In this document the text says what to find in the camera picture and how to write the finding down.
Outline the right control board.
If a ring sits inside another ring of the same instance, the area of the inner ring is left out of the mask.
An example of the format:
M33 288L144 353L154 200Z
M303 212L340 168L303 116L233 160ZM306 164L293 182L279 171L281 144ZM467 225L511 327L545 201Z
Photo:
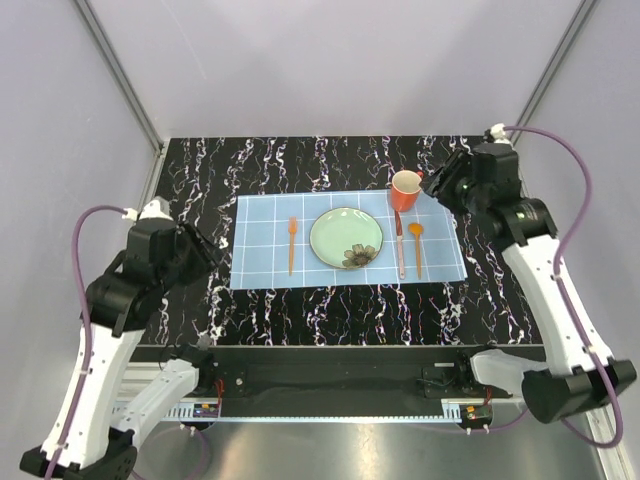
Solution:
M493 418L493 408L489 404L467 405L462 410L462 418L470 422L490 423Z

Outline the control board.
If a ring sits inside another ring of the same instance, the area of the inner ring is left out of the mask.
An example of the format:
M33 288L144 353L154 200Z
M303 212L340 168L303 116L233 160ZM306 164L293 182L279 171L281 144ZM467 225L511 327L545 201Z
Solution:
M493 418L493 408L489 404L467 405L462 410L462 418L470 422L490 423Z
M220 405L217 403L195 403L193 406L194 418L217 418Z

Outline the right aluminium frame post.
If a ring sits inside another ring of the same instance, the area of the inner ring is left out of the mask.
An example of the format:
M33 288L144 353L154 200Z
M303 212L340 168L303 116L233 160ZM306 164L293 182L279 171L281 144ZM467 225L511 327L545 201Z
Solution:
M559 75L564 63L569 58L571 51L576 45L579 37L586 29L593 14L599 7L599 0L581 0L572 14L566 28L557 42L551 56L549 57L540 77L533 90L529 94L524 107L522 108L515 125L517 127L527 127L540 108L546 94Z

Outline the left aluminium frame post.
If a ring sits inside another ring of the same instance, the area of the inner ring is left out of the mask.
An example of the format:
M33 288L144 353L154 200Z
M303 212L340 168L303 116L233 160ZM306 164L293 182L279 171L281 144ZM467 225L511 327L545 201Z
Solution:
M157 132L150 116L146 112L135 88L133 87L124 67L122 66L117 52L110 41L105 28L100 22L90 1L72 0L71 4L79 15L80 20L87 28L100 56L105 62L106 68L112 76L118 90L120 91L127 107L136 120L144 137L155 154L158 154L164 145L164 140Z

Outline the left control board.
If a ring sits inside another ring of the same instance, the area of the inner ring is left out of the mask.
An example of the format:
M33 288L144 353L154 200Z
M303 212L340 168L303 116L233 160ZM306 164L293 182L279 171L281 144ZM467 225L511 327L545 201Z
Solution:
M217 418L220 405L217 403L195 403L193 406L194 418Z

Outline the pink handled knife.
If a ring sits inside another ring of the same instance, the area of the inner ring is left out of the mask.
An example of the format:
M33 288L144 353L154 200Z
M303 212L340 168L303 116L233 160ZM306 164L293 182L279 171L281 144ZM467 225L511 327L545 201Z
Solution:
M395 229L396 229L396 246L397 246L397 258L398 258L398 270L399 279L405 279L405 261L404 261L404 248L403 248L403 226L400 213L394 211Z

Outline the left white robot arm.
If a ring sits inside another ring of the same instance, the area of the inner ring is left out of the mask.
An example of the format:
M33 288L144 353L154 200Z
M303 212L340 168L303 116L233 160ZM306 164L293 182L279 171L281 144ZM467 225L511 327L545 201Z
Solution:
M183 345L123 410L114 403L150 317L174 286L188 286L220 264L196 228L140 220L105 272L81 291L80 346L69 389L42 445L26 451L21 471L40 479L125 479L151 431L183 397L216 390L214 357Z

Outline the blue checked placemat cloth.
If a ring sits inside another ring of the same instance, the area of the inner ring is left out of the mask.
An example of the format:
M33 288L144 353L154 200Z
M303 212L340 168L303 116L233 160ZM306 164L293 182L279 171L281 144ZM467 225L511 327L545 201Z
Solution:
M396 215L387 190L238 199L234 290L459 282L467 277L453 215L420 194Z

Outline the orange mug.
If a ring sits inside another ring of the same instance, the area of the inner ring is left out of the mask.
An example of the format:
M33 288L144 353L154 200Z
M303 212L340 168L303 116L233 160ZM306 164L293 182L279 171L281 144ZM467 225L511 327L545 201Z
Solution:
M390 205L398 213L409 211L422 191L422 172L401 170L391 180Z

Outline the aluminium frame post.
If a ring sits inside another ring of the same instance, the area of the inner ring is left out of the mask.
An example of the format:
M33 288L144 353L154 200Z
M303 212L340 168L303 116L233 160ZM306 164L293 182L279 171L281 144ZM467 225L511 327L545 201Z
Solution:
M146 112L135 88L133 87L124 67L122 66L117 52L110 41L105 28L100 22L90 1L72 0L71 4L79 15L80 20L87 28L100 56L105 62L106 68L112 76L118 90L120 91L127 107L136 120L144 137L155 154L158 154L164 145L164 140L157 132L150 116Z
M524 107L522 108L515 125L517 127L527 127L540 108L546 94L559 75L564 63L569 58L571 51L576 45L579 37L586 29L593 14L599 7L599 0L581 0L572 14L566 28L557 42L551 56L549 57L540 77L533 90L529 94Z

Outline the green floral plate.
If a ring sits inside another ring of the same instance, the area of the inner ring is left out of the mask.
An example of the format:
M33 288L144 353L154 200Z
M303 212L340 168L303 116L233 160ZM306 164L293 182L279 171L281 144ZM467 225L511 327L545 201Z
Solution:
M363 269L379 255L384 234L377 220L351 207L320 215L309 233L309 245L323 263L345 270Z

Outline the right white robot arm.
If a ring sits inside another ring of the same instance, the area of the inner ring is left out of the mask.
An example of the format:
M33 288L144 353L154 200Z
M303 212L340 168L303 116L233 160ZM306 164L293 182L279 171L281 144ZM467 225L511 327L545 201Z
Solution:
M545 359L533 361L491 348L454 371L466 396L488 386L521 397L541 423L610 404L637 379L629 360L615 359L596 332L563 260L557 228L540 199L527 198L519 157L508 144L455 150L424 180L424 192L456 215L472 215L515 275L542 338Z

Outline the orange plastic spoon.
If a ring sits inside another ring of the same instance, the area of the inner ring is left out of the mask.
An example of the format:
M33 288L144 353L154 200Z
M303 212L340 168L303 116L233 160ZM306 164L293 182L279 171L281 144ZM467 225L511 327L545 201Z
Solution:
M408 230L414 236L416 272L417 272L417 278L421 279L422 278L421 236L424 232L424 227L420 223L413 222L409 224Z

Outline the orange plastic fork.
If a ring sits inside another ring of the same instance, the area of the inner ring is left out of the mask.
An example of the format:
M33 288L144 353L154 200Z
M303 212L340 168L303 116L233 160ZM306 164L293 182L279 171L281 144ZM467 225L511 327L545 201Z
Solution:
M292 276L295 262L295 237L298 230L297 218L291 216L288 222L289 247L288 247L288 275Z

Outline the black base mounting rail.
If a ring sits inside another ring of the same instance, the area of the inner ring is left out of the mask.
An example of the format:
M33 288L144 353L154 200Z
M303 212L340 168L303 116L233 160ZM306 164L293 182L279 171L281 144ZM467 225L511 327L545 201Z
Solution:
M444 400L503 393L471 379L474 348L211 347L196 355L195 397L221 399L226 419L400 420L440 415Z

